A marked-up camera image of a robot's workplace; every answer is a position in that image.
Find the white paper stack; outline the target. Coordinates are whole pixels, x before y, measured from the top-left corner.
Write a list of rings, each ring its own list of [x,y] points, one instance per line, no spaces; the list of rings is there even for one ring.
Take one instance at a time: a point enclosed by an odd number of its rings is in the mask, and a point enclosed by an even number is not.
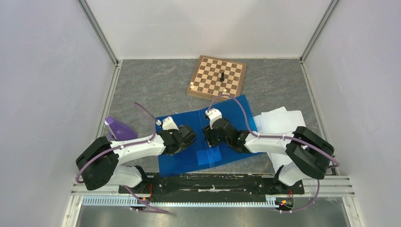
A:
[[[305,127],[302,112],[287,111],[286,108],[263,112],[253,118],[257,131],[260,133],[285,133],[295,131],[298,126]]]

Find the blue folder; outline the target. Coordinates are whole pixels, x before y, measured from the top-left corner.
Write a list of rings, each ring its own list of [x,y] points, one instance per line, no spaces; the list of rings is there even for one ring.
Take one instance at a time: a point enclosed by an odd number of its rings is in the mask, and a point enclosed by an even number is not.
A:
[[[257,131],[252,112],[245,95],[236,97],[243,106],[246,113],[250,129]],[[161,176],[173,176],[187,172],[193,172],[203,169],[209,169],[221,166],[227,163],[245,159],[248,157],[258,156],[256,154],[240,154],[232,150],[226,143],[221,143],[216,147],[209,147],[205,141],[203,128],[209,126],[209,120],[205,118],[203,109],[178,113],[171,115],[177,126],[189,125],[197,136],[194,144],[190,145],[184,151],[175,155],[158,156],[159,173]],[[239,105],[234,100],[227,100],[216,103],[212,108],[217,108],[222,116],[230,121],[230,123],[238,130],[246,130],[244,115]]]

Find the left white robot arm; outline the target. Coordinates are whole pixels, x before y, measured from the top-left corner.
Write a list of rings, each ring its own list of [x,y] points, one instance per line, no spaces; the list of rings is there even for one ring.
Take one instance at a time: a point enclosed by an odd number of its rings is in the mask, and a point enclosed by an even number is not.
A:
[[[109,141],[105,136],[99,137],[76,159],[76,182],[83,183],[89,191],[116,184],[143,193],[148,188],[144,171],[138,166],[125,166],[125,163],[143,157],[178,154],[196,139],[196,133],[188,125],[159,130],[134,140]]]

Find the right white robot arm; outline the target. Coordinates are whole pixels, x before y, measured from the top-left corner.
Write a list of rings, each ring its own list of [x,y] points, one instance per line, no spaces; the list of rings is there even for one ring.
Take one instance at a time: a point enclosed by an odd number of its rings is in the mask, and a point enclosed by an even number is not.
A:
[[[211,146],[227,144],[240,154],[275,153],[290,158],[276,171],[273,187],[279,193],[287,192],[296,182],[305,178],[321,180],[329,168],[339,166],[333,157],[334,147],[304,126],[282,134],[257,133],[237,130],[225,118],[203,128],[206,142]]]

